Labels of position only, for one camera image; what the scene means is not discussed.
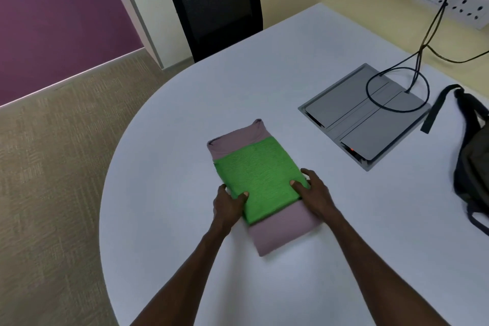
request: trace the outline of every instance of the purple wall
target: purple wall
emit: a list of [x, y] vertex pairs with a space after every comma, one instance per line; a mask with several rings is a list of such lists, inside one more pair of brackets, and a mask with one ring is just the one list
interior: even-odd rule
[[142, 46], [121, 0], [0, 0], [0, 105]]

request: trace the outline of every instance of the socket outlet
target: socket outlet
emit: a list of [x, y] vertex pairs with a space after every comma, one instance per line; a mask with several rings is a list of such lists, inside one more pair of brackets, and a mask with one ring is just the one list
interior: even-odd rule
[[[443, 0], [415, 0], [425, 6], [438, 10]], [[489, 23], [489, 0], [448, 0], [444, 16], [478, 30]]]

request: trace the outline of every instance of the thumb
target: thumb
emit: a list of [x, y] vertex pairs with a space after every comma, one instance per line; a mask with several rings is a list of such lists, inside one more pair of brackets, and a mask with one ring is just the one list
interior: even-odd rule
[[304, 195], [308, 192], [308, 189], [300, 184], [298, 181], [290, 181], [290, 185], [296, 191], [299, 196], [304, 197]]
[[236, 201], [239, 202], [241, 206], [244, 206], [245, 202], [248, 199], [248, 196], [249, 196], [248, 192], [243, 192], [236, 198]]

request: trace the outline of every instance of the white round table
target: white round table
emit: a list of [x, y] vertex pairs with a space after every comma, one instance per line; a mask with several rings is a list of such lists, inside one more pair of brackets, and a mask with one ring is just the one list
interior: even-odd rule
[[[382, 69], [406, 54], [317, 5], [159, 89], [117, 146], [102, 196], [102, 268], [119, 325], [130, 325], [211, 223], [221, 181], [206, 142], [257, 118], [299, 167], [316, 170], [360, 235], [443, 317], [489, 324], [489, 238], [451, 187], [464, 128], [453, 97], [430, 135], [415, 129], [369, 172], [297, 109], [361, 64]], [[435, 95], [454, 82], [424, 73]], [[423, 96], [423, 85], [413, 92]], [[196, 325], [297, 324], [374, 323], [328, 227], [262, 258], [240, 221], [216, 258]]]

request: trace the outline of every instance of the folded pink cloth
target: folded pink cloth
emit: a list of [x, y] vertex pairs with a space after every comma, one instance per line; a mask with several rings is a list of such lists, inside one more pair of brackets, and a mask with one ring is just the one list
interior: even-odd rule
[[[212, 160], [271, 137], [261, 119], [207, 143]], [[317, 227], [321, 221], [299, 200], [248, 228], [260, 256], [264, 256]]]

